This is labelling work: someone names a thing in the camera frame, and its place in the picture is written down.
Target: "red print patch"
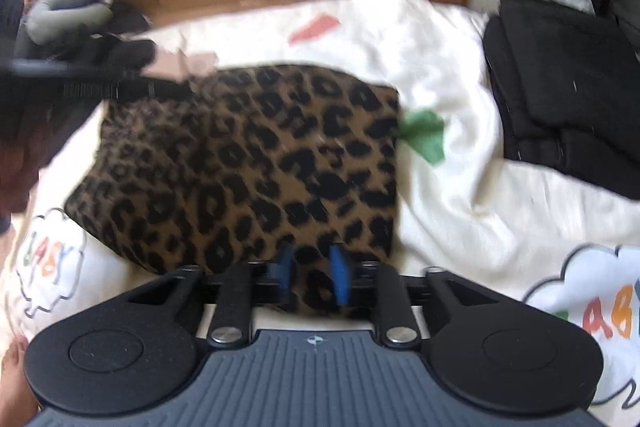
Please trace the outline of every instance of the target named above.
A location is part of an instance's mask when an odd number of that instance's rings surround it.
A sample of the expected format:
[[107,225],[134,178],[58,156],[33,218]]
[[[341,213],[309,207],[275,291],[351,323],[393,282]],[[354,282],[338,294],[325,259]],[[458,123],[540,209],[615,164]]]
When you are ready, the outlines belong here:
[[338,26],[340,26],[340,21],[335,17],[327,14],[319,15],[306,26],[294,31],[289,36],[289,45],[312,41]]

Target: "blue tab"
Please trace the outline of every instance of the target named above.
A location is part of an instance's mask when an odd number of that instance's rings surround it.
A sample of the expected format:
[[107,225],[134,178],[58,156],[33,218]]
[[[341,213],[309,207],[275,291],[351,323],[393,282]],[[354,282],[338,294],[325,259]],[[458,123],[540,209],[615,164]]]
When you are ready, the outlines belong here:
[[346,306],[349,303],[351,290],[351,272],[342,255],[340,245],[329,247],[329,259],[331,260],[331,275],[334,279],[334,293],[338,306]]
[[278,288],[281,296],[289,294],[289,282],[291,280],[291,266],[293,264],[293,246],[290,243],[283,245],[281,256],[278,260]]

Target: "person's foot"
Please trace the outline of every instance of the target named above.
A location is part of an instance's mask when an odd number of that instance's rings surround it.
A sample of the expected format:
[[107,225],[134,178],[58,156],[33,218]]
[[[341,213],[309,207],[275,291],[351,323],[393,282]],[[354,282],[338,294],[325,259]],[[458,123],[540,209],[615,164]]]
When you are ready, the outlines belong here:
[[38,412],[38,402],[24,377],[24,352],[29,342],[14,338],[2,359],[0,427],[22,427]]

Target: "blue clip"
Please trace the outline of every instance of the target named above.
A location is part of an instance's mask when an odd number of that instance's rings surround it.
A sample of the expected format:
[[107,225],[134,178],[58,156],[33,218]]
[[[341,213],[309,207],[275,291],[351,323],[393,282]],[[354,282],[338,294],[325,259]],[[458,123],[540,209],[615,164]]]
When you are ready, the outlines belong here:
[[331,261],[331,276],[334,280],[335,300],[338,306],[346,306],[349,304],[351,292],[351,269],[342,253],[342,245],[329,247],[329,259]]
[[278,290],[281,299],[285,300],[289,297],[291,291],[291,270],[293,266],[293,245],[290,243],[282,243],[278,247],[278,253],[273,261],[268,264],[268,277],[278,280]]

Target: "ribbed gray surface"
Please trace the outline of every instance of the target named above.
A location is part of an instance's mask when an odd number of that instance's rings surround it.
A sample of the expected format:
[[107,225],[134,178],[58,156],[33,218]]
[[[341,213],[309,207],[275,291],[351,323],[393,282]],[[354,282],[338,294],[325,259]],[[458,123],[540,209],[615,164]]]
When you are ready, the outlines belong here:
[[[314,346],[309,340],[319,337]],[[261,331],[242,351],[212,355],[191,387],[156,409],[118,419],[51,410],[33,427],[596,427],[585,412],[555,420],[490,416],[444,393],[415,353],[367,331]]]

